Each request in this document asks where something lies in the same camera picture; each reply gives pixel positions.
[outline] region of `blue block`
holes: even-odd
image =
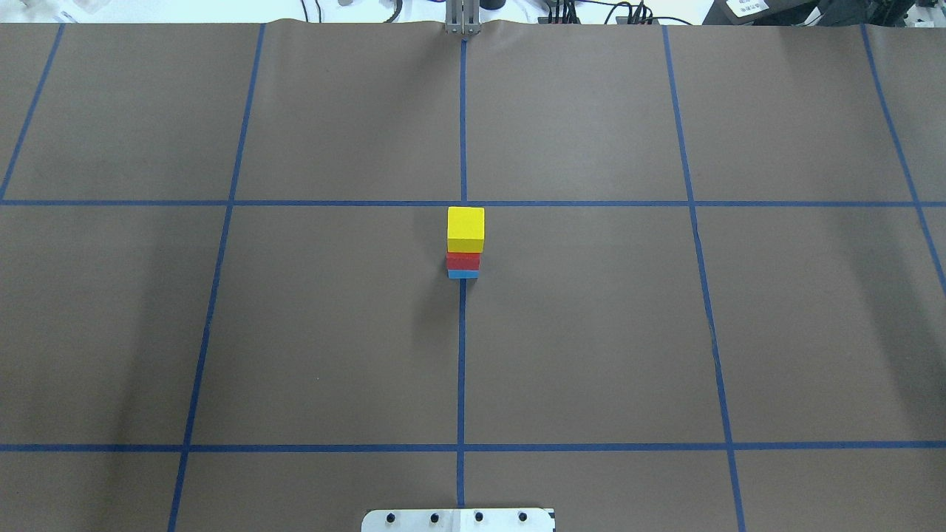
[[[477,270],[447,270],[447,277],[451,279],[475,279],[479,276]]]

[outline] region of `vertical blue line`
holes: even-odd
[[[460,41],[460,201],[466,203],[466,39]]]
[[[464,446],[466,444],[466,279],[460,279],[460,327],[457,362],[457,507],[466,505],[464,495]]]
[[[266,34],[266,25],[259,25],[256,36],[256,51],[253,58],[253,71],[250,73],[250,88],[247,90],[246,106],[243,108],[243,124],[240,127],[239,141],[236,145],[236,160],[234,173],[230,181],[230,199],[227,202],[226,214],[223,216],[223,228],[220,230],[220,244],[217,250],[217,263],[214,265],[214,280],[210,285],[210,298],[207,302],[207,316],[203,324],[201,337],[201,351],[197,359],[197,369],[194,374],[194,386],[190,394],[190,406],[187,409],[187,423],[184,427],[184,448],[181,451],[181,461],[178,464],[177,480],[174,483],[174,497],[171,500],[171,511],[167,518],[167,532],[174,532],[177,527],[178,511],[181,508],[181,494],[184,491],[184,476],[187,473],[187,458],[190,455],[190,442],[194,435],[194,418],[197,415],[197,403],[201,397],[201,381],[203,368],[207,360],[207,347],[210,344],[210,327],[214,321],[214,308],[217,305],[217,291],[220,284],[220,270],[223,267],[223,258],[227,250],[227,237],[230,234],[230,220],[233,218],[234,202],[237,196],[237,181],[239,180],[240,164],[243,160],[243,145],[246,142],[246,131],[250,124],[250,111],[253,109],[253,94],[256,88],[256,74],[259,72],[259,58],[263,50],[263,36]]]
[[[43,73],[40,75],[40,82],[36,84],[36,91],[33,92],[33,100],[29,102],[29,109],[26,110],[26,117],[23,119],[23,127],[20,128],[20,136],[16,138],[16,144],[13,146],[13,154],[9,157],[7,164],[7,173],[3,176],[3,183],[0,183],[0,200],[3,200],[7,194],[9,180],[13,177],[13,169],[16,168],[16,160],[20,158],[20,150],[26,140],[26,131],[29,130],[29,123],[33,121],[33,113],[36,112],[36,106],[40,103],[40,95],[43,93],[43,86],[46,85],[46,78],[49,77],[49,70],[53,67],[53,59],[56,58],[56,51],[59,50],[59,44],[62,41],[62,33],[65,31],[65,24],[60,24],[56,30],[56,39],[53,40],[53,47],[49,50],[49,56],[46,57],[46,65],[43,67]]]
[[[719,397],[720,416],[723,419],[723,436],[726,439],[726,455],[729,462],[729,481],[732,484],[732,499],[736,509],[736,524],[740,532],[745,532],[745,515],[743,513],[743,495],[739,488],[739,472],[736,469],[736,452],[732,445],[732,430],[729,425],[729,408],[726,400],[726,386],[723,383],[723,364],[719,357],[719,344],[716,341],[716,322],[712,315],[712,301],[710,300],[710,284],[707,281],[706,263],[703,260],[703,242],[700,240],[699,223],[696,218],[696,201],[693,197],[693,184],[690,176],[690,160],[687,157],[687,145],[683,138],[683,119],[680,115],[680,101],[676,93],[676,78],[674,75],[674,60],[670,49],[670,35],[667,27],[663,31],[664,53],[667,56],[667,76],[670,80],[670,96],[674,104],[674,121],[676,122],[676,140],[680,148],[680,163],[683,167],[683,181],[687,187],[687,203],[690,206],[690,226],[693,231],[693,245],[696,248],[696,265],[700,273],[700,286],[703,289],[703,309],[709,324],[709,338],[712,345],[712,358],[716,370],[716,394]]]
[[[897,150],[897,158],[900,159],[900,167],[903,168],[903,177],[906,179],[907,188],[910,189],[910,197],[913,199],[913,206],[917,209],[917,218],[920,219],[920,228],[923,230],[923,237],[926,238],[926,247],[930,251],[930,258],[933,259],[933,266],[937,270],[939,287],[943,291],[943,294],[946,294],[946,275],[943,274],[943,267],[942,263],[939,262],[937,247],[933,243],[933,236],[930,234],[930,228],[926,224],[926,215],[923,214],[920,195],[917,193],[917,187],[913,183],[913,175],[910,174],[910,167],[906,164],[906,155],[903,154],[900,136],[897,135],[897,128],[893,125],[893,116],[890,115],[890,109],[886,104],[884,87],[881,86],[881,79],[877,74],[877,64],[874,62],[874,52],[870,47],[870,39],[867,36],[867,26],[863,24],[861,24],[861,38],[864,39],[864,51],[867,52],[867,63],[870,65],[870,75],[874,78],[874,88],[877,89],[877,98],[881,103],[881,111],[884,112],[884,119],[886,120],[887,128],[890,130],[893,146]]]

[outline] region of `red block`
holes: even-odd
[[[479,253],[450,253],[447,252],[448,270],[479,270]]]

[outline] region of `metal clamp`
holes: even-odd
[[[480,33],[480,0],[447,0],[447,33]]]

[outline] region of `white plate with holes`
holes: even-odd
[[[372,510],[361,532],[554,532],[550,508]]]

